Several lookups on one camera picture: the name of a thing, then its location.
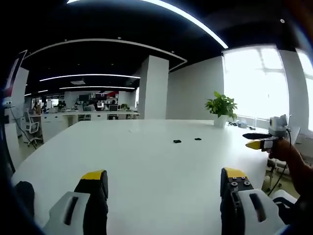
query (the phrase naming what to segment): white chair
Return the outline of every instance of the white chair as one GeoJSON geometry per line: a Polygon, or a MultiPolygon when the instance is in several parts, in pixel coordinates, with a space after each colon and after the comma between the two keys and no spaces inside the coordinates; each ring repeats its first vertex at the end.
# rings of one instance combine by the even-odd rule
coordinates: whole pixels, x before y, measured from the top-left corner
{"type": "Polygon", "coordinates": [[[28,143],[27,146],[29,146],[32,142],[34,142],[37,145],[37,140],[42,141],[43,139],[35,137],[35,134],[38,132],[39,130],[39,122],[33,122],[32,119],[29,116],[29,112],[28,109],[26,110],[26,112],[24,112],[24,116],[25,116],[25,131],[27,134],[28,133],[28,143]]]}

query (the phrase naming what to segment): black ceiling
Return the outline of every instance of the black ceiling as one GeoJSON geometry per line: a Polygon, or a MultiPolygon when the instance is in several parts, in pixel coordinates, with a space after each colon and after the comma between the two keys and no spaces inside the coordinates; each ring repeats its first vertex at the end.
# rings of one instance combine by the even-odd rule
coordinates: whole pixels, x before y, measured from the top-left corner
{"type": "MultiPolygon", "coordinates": [[[[240,0],[211,2],[164,0],[193,15],[212,29],[230,47],[275,43],[294,47],[288,20],[279,1],[240,0]]],[[[81,0],[60,2],[45,11],[24,35],[21,49],[27,49],[22,67],[28,69],[26,93],[58,92],[73,86],[77,77],[39,80],[62,75],[105,73],[134,75],[148,55],[168,59],[170,68],[183,62],[152,49],[117,42],[75,42],[34,53],[48,45],[77,39],[117,39],[141,43],[171,52],[190,65],[221,55],[223,47],[202,29],[160,6],[140,0],[81,0]]],[[[137,87],[138,79],[85,77],[87,86],[137,87]]]]}

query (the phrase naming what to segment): black cable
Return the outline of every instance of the black cable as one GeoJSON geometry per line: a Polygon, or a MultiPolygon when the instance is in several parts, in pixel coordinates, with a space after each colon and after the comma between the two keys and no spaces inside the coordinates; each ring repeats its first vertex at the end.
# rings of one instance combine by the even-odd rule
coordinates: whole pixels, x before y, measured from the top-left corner
{"type": "Polygon", "coordinates": [[[14,114],[13,114],[13,112],[12,112],[12,107],[10,106],[9,108],[10,108],[10,110],[11,110],[11,114],[12,114],[12,116],[13,116],[13,118],[14,118],[14,121],[15,121],[15,123],[17,124],[18,128],[23,132],[23,134],[26,136],[26,138],[28,139],[28,141],[34,146],[34,148],[37,149],[36,146],[34,145],[33,141],[30,141],[30,139],[28,138],[28,136],[27,136],[27,134],[25,133],[25,131],[22,130],[22,128],[20,127],[20,125],[19,125],[17,119],[15,118],[15,116],[14,116],[14,114]]]}
{"type": "MultiPolygon", "coordinates": [[[[291,150],[291,134],[290,134],[290,130],[287,129],[287,131],[288,131],[288,134],[289,134],[289,140],[290,140],[289,146],[290,146],[290,150],[291,150]]],[[[284,174],[286,168],[287,168],[287,163],[286,163],[286,165],[284,166],[284,169],[283,169],[282,173],[280,174],[280,176],[279,176],[279,178],[278,178],[276,184],[275,184],[274,187],[271,189],[271,191],[268,193],[268,196],[273,192],[273,190],[274,190],[274,189],[276,188],[276,186],[278,185],[278,182],[279,182],[280,179],[282,178],[282,176],[283,176],[283,174],[284,174]]]]}

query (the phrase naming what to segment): white flower pot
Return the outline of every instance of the white flower pot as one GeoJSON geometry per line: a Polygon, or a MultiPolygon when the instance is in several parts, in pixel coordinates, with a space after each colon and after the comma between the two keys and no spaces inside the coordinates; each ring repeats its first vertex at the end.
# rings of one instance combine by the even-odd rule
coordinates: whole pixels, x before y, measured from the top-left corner
{"type": "Polygon", "coordinates": [[[216,117],[214,118],[214,126],[218,128],[224,128],[226,124],[226,120],[227,120],[227,115],[221,115],[220,117],[216,115],[216,117]]]}

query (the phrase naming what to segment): human arm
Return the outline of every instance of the human arm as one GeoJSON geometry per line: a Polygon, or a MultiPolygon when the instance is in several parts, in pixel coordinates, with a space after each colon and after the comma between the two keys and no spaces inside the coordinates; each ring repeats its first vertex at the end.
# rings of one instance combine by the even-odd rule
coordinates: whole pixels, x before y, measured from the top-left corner
{"type": "Polygon", "coordinates": [[[304,163],[298,150],[287,140],[277,141],[271,149],[269,158],[276,158],[287,163],[294,188],[300,195],[312,190],[313,168],[304,163]]]}

